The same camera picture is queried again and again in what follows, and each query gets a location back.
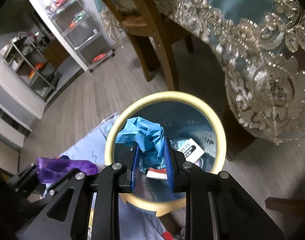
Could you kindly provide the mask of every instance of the blue fabric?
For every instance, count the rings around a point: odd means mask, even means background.
[[[105,147],[108,133],[119,117],[117,113],[103,120],[100,125],[91,130],[85,137],[70,147],[62,155],[71,160],[88,160],[92,163],[105,163]]]
[[[164,160],[164,129],[158,123],[150,122],[141,117],[127,120],[125,128],[120,131],[116,143],[133,145],[137,142],[142,150],[139,167],[143,170],[148,168],[165,168]]]
[[[89,160],[93,163],[104,163],[106,138],[118,116],[115,113],[103,120],[99,126],[60,156],[66,155],[72,160]],[[92,208],[94,208],[95,200],[96,193],[94,193]],[[124,204],[119,198],[119,231],[121,240],[164,240],[162,234],[166,229],[155,214],[150,214],[145,210],[141,212],[132,205]]]

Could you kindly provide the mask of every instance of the table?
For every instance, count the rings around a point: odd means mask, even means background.
[[[112,0],[133,13],[132,0]],[[298,0],[154,0],[207,43],[225,73],[230,109],[252,135],[275,144],[305,137],[305,11]],[[95,0],[109,35],[118,21]]]

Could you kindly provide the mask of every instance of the blue crumpled paper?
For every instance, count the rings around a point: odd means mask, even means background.
[[[133,145],[138,143],[142,150],[142,160],[139,168],[163,169],[166,167],[164,160],[164,129],[158,123],[150,122],[141,117],[134,117],[127,120],[125,128],[120,131],[116,143]]]

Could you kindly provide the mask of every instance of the lace tablecloth trim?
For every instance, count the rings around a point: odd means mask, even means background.
[[[266,12],[261,23],[242,18],[236,25],[208,0],[154,0],[159,12],[211,45],[239,123],[254,136],[278,144],[305,137],[305,72],[297,71],[294,56],[287,60],[271,50],[286,46],[291,53],[305,51],[305,11],[298,0],[273,1],[274,12]],[[132,0],[116,6],[136,10]],[[106,21],[108,14],[101,12],[113,37],[112,29],[120,26],[111,20],[113,15]],[[216,45],[210,42],[212,36]],[[294,131],[301,133],[284,137]]]

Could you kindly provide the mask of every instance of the storage shelf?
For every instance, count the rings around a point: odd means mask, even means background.
[[[60,74],[59,72],[56,73],[56,76],[55,76],[54,79],[51,81],[51,85],[52,85],[53,87],[56,87],[56,83],[57,83],[57,81],[58,81],[60,78],[61,78],[61,74]],[[42,96],[43,98],[47,98],[48,94],[49,94],[52,90],[54,90],[54,88],[48,87],[48,88],[44,91],[44,93],[41,94],[41,96]]]
[[[101,33],[97,31],[97,29],[94,30],[94,35],[89,37],[87,40],[85,40],[83,43],[81,43],[78,47],[75,47],[75,51],[81,51],[85,47],[87,47],[89,44],[91,44],[93,41],[95,41],[97,38],[101,36]]]
[[[109,58],[111,55],[113,54],[113,51],[110,50],[109,52],[107,52],[107,55],[105,57],[103,57],[101,60],[97,60],[94,63],[91,63],[88,68],[92,69],[94,67],[96,67],[97,65],[99,65],[101,62],[103,62],[104,60],[106,60],[107,58]]]
[[[57,11],[55,11],[52,15],[49,16],[50,20],[56,19],[63,11],[65,11],[70,5],[74,4],[78,0],[69,0],[63,6],[61,6]]]
[[[61,36],[62,37],[65,37],[67,36],[71,31],[73,31],[76,27],[78,27],[80,24],[82,24],[85,20],[87,20],[89,18],[89,15],[88,14],[85,14],[85,16],[80,20],[78,21],[77,23],[75,23],[75,25],[72,27],[72,28],[68,28],[67,30],[65,30]]]
[[[35,69],[35,67],[31,64],[31,62],[27,59],[27,56],[30,55],[33,52],[28,53],[27,55],[23,55],[22,52],[21,52],[21,47],[26,40],[29,41],[29,43],[33,47],[34,51],[37,51],[46,60],[46,58],[42,55],[42,53],[39,51],[39,49],[37,49],[37,47],[33,44],[33,42],[26,36],[26,37],[23,37],[23,38],[15,41],[15,42],[11,42],[12,47],[7,52],[5,57],[3,58],[3,61],[22,80],[22,82],[25,83],[29,89],[31,89],[31,91],[33,91],[36,95],[40,96],[44,101],[46,101],[45,100],[45,96],[47,96],[46,92],[48,90],[49,91],[54,90],[55,86],[52,85],[52,83],[49,82],[47,80],[47,78],[44,77],[44,75],[49,76],[51,73],[55,73],[55,77],[56,77],[57,75],[59,75],[59,73],[56,72],[55,68],[49,62],[46,62],[46,65],[41,70],[41,72],[37,71]],[[9,55],[11,55],[13,53],[19,54],[22,57],[22,59],[24,60],[24,61],[20,60],[19,63],[18,63],[18,66],[15,69],[13,69],[12,66],[9,65],[9,62],[6,60],[9,57]],[[35,72],[38,72],[38,73],[35,73],[33,78],[30,80],[29,79],[29,73],[32,70],[34,70]],[[45,88],[41,89],[41,90],[38,90],[38,91],[33,89],[33,85],[36,82],[36,80],[40,80],[40,81],[42,80],[46,84]]]

